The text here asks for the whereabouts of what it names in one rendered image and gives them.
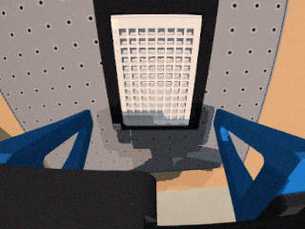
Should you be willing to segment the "grey perforated base plate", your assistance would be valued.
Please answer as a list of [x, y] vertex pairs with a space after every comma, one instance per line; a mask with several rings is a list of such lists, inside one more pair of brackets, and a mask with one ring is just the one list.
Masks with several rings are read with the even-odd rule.
[[217, 109], [259, 122], [290, 0], [219, 0], [197, 130], [114, 130], [92, 0], [0, 0], [0, 94], [24, 131], [91, 111], [84, 170], [223, 168]]

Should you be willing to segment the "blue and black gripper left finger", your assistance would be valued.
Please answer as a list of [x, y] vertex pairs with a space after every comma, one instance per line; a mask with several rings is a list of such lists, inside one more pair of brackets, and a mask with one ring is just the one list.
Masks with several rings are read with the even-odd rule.
[[44, 167], [47, 154], [78, 132], [61, 169], [84, 170], [92, 136], [92, 114], [85, 110], [60, 121], [0, 141], [0, 163], [8, 166]]

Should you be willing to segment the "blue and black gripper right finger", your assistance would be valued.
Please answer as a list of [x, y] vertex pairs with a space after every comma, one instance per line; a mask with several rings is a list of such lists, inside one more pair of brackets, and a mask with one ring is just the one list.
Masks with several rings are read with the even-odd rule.
[[[236, 221], [256, 219], [280, 195], [305, 192], [305, 138], [222, 109], [216, 110], [213, 126]], [[262, 154], [264, 164], [254, 180], [229, 131]]]

